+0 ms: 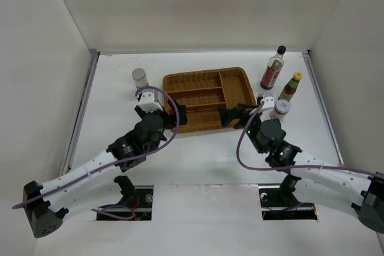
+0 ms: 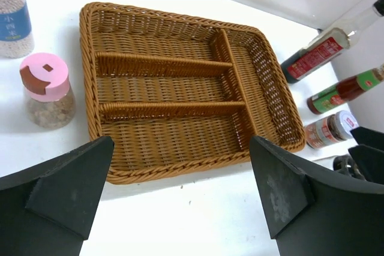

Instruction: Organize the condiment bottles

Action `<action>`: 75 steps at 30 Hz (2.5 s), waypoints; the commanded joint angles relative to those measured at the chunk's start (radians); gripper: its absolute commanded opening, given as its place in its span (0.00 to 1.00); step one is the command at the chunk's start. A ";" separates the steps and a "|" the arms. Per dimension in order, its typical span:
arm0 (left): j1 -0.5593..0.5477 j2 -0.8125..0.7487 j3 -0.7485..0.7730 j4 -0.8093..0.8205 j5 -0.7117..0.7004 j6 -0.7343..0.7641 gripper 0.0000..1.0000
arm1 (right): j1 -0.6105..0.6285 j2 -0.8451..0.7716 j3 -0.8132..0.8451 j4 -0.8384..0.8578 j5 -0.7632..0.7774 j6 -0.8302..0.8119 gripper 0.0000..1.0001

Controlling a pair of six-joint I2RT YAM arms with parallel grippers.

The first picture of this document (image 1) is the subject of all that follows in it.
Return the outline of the silver-lid jar with blue label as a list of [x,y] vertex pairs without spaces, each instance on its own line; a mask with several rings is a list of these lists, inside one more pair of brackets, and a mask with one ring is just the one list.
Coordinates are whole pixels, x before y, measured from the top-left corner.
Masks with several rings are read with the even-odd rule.
[[138,94],[143,93],[144,90],[147,89],[149,86],[145,70],[143,68],[135,68],[132,71],[131,75],[134,80],[136,90],[140,90]]

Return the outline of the tall dark vinegar bottle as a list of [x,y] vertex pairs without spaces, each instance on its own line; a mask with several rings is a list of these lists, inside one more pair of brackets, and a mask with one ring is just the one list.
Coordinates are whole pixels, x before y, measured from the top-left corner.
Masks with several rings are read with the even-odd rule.
[[266,70],[260,81],[260,86],[263,89],[270,90],[274,87],[275,82],[278,78],[278,75],[280,74],[284,66],[283,56],[285,52],[286,52],[286,47],[279,46],[276,54],[269,59]]

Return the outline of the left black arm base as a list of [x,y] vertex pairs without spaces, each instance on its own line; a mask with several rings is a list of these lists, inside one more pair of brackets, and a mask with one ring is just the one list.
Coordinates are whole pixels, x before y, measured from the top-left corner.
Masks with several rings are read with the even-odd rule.
[[98,208],[97,221],[150,221],[154,202],[153,186],[134,186],[127,176],[118,176],[121,197],[118,202]]

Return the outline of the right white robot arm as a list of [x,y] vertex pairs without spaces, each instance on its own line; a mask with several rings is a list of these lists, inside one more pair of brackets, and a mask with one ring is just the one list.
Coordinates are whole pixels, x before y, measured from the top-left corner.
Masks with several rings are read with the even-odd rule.
[[331,166],[285,141],[286,132],[277,119],[261,120],[263,105],[238,104],[218,108],[222,127],[237,120],[241,137],[248,137],[259,154],[267,154],[268,171],[286,177],[278,198],[285,205],[314,203],[356,218],[377,233],[383,233],[383,174]]

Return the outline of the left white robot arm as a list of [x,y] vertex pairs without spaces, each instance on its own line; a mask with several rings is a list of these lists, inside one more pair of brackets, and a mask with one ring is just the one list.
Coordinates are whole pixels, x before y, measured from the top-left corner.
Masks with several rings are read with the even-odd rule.
[[135,107],[140,121],[133,130],[116,139],[86,164],[56,179],[23,187],[21,207],[36,239],[55,232],[64,221],[86,210],[104,213],[113,197],[114,204],[128,207],[137,192],[125,172],[146,161],[169,143],[164,132],[187,123],[187,108],[173,98],[173,113],[159,103]]

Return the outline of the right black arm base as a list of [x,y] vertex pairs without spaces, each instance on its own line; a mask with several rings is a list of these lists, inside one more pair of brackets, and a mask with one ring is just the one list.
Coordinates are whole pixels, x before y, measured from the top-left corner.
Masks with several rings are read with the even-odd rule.
[[317,220],[315,205],[300,202],[293,195],[298,180],[298,177],[287,175],[279,185],[269,184],[259,187],[263,220]]

